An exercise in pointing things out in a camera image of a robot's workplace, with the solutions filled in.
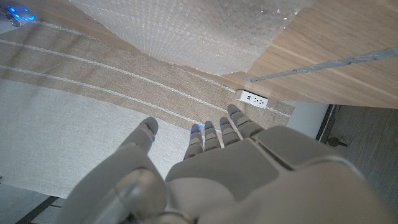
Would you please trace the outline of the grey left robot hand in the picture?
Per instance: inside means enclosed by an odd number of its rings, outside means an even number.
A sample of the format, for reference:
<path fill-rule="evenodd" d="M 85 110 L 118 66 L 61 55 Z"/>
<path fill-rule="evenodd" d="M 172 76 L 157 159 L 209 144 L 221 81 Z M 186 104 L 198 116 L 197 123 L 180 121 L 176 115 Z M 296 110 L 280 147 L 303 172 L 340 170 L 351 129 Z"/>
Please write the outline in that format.
<path fill-rule="evenodd" d="M 235 105 L 194 124 L 183 161 L 162 177 L 144 119 L 75 186 L 57 223 L 396 223 L 352 163 L 285 127 L 264 129 Z"/>

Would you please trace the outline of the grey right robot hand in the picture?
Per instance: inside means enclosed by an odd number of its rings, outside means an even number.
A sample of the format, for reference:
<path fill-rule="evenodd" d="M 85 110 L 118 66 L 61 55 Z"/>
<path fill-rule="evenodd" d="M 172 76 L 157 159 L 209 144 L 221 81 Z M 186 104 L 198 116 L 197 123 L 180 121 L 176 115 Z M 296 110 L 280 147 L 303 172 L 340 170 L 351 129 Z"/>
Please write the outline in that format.
<path fill-rule="evenodd" d="M 13 27 L 20 27 L 36 20 L 36 16 L 28 7 L 15 1 L 1 2 L 1 12 Z"/>

